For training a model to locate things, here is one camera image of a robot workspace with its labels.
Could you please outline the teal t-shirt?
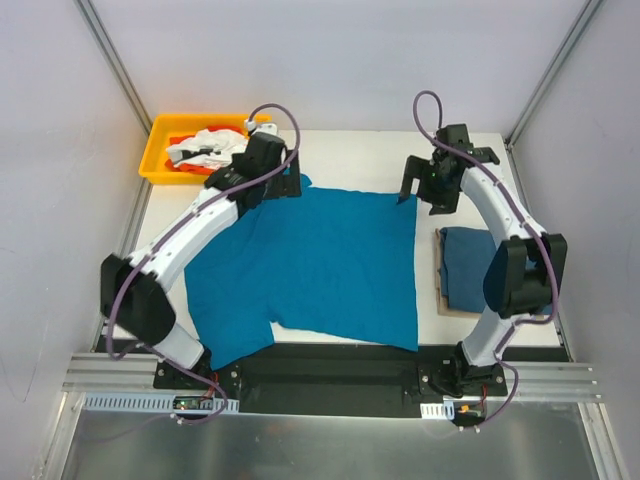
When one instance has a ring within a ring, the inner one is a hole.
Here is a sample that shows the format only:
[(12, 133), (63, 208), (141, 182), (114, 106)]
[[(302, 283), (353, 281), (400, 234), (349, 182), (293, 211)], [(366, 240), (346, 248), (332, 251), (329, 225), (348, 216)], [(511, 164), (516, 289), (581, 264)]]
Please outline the teal t-shirt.
[(274, 325), (415, 350), (416, 223), (415, 200), (310, 182), (245, 213), (184, 272), (211, 367), (271, 346)]

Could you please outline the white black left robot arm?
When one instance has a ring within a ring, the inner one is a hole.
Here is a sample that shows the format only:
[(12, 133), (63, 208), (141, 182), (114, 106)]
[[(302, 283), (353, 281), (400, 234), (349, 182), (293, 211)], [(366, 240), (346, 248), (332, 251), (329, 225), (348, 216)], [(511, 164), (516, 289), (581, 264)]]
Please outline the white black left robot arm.
[(168, 299), (184, 268), (215, 236), (266, 200), (301, 194), (298, 153), (272, 123), (257, 125), (244, 151), (211, 174), (190, 206), (146, 246), (100, 267), (100, 311), (107, 328), (124, 329), (160, 357), (174, 361), (188, 388), (211, 377), (210, 351), (176, 321)]

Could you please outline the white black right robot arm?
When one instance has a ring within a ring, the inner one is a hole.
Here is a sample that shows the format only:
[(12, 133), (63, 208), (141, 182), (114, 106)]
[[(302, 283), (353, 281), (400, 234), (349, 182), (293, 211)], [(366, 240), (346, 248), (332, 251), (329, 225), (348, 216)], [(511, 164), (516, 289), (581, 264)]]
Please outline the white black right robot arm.
[(428, 375), (432, 390), (460, 398), (495, 383), (519, 327), (541, 323), (543, 310), (557, 306), (568, 246), (563, 235), (546, 232), (529, 216), (500, 178), (494, 151), (474, 146), (465, 125), (441, 127), (429, 140), (430, 158), (407, 158), (398, 200), (415, 195), (430, 204), (431, 214), (448, 215), (466, 195), (496, 246), (483, 280), (480, 319), (450, 359)]

